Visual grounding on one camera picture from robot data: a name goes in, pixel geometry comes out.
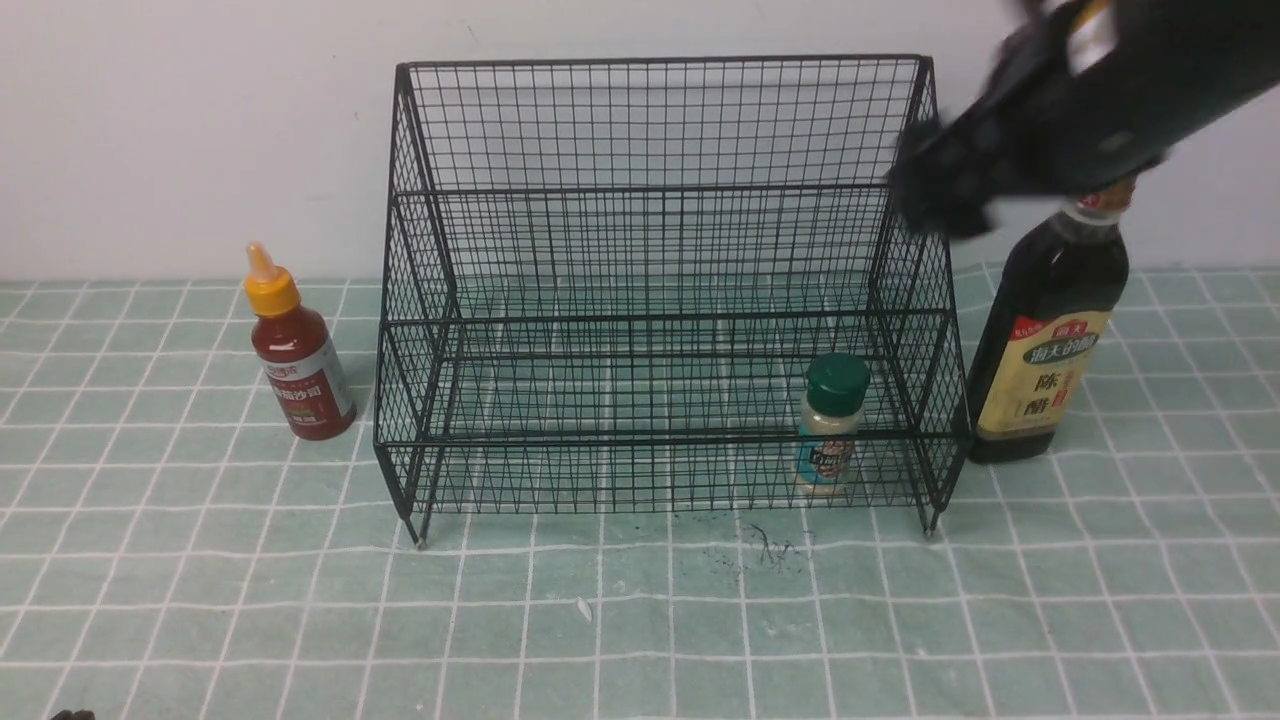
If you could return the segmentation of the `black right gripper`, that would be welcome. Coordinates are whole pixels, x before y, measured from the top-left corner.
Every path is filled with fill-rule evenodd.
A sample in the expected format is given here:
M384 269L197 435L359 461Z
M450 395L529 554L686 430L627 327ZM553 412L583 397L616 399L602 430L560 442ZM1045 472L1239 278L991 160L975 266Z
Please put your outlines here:
M1098 193L1277 85L1275 1L1024 8L975 101L901 133L888 181L910 229L972 238L995 200Z

